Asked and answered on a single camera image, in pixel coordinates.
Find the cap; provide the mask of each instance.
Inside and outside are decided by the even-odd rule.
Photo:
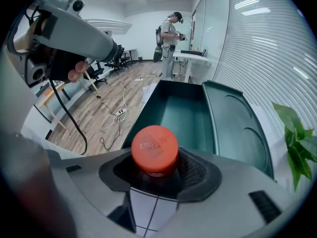
[[[183,18],[182,14],[178,11],[174,12],[173,14],[178,18],[178,21],[181,21],[181,19]]]
[[[135,163],[147,172],[164,172],[178,155],[178,143],[169,129],[152,125],[141,129],[133,138],[131,155]]]

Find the man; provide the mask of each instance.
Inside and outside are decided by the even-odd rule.
[[[175,51],[175,46],[179,38],[179,35],[176,34],[176,29],[173,24],[182,21],[182,14],[179,12],[174,12],[172,15],[168,16],[168,19],[165,20],[161,26],[161,37],[163,38],[163,50],[162,50],[162,59],[163,59],[163,68],[162,68],[162,79],[164,80],[173,80],[173,53]]]

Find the container lid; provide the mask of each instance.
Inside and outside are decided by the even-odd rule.
[[[178,143],[169,129],[152,125],[133,138],[131,154],[135,163],[148,172],[163,172],[171,167],[178,154]]]

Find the wood laminate floor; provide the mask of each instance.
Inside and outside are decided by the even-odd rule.
[[[110,151],[119,150],[128,135],[131,127],[138,118],[143,103],[141,102],[143,96],[143,87],[158,83],[158,77],[153,76],[151,73],[159,75],[161,73],[161,62],[136,62],[129,69],[120,72],[120,76],[114,72],[107,77],[108,84],[105,82],[98,84],[98,94],[96,91],[87,91],[69,110],[76,120],[77,124],[86,135],[87,139],[97,130],[106,128],[113,124],[113,115],[110,114],[109,109],[101,104],[101,101],[106,103],[115,114],[119,109],[124,108],[123,102],[123,88],[120,83],[124,80],[133,80],[123,82],[122,85],[126,88],[124,99],[127,108],[132,111],[131,117],[120,125],[120,136],[113,144]],[[183,76],[175,76],[175,81],[184,81],[185,71],[182,68]],[[143,81],[134,81],[136,78],[144,78]],[[100,95],[101,99],[97,99],[94,95]],[[74,153],[82,153],[84,151],[84,140],[76,130],[72,121],[65,115],[61,119],[62,123],[68,130],[64,130],[60,125],[57,125],[49,137],[49,141],[70,150]],[[113,140],[119,133],[118,124],[113,125],[111,128],[98,132],[88,141],[87,156],[106,153],[107,150],[100,143],[100,138],[103,137],[105,145],[109,148]]]

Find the desk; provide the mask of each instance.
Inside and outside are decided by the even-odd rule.
[[[65,83],[60,83],[58,86],[56,86],[56,91],[62,91],[65,88]],[[60,126],[62,126],[65,130],[67,130],[66,126],[63,125],[63,123],[55,116],[55,114],[49,109],[48,104],[51,101],[52,98],[54,98],[55,93],[53,90],[41,101],[39,104],[39,108],[42,106],[46,107],[51,116],[59,123]]]
[[[192,55],[192,54],[186,54],[186,53],[181,53],[181,52],[178,52],[178,51],[174,52],[173,57],[174,58],[183,58],[183,59],[188,60],[186,74],[185,74],[185,80],[184,80],[185,83],[188,83],[190,72],[192,70],[193,60],[210,62],[210,60],[208,58],[206,58],[206,57],[202,57],[202,56],[198,56],[198,55]]]
[[[129,52],[130,58],[131,58],[131,64],[132,64],[132,55],[131,55],[131,52],[134,51],[134,50],[137,50],[137,49],[124,49],[124,52],[123,52],[123,53]]]

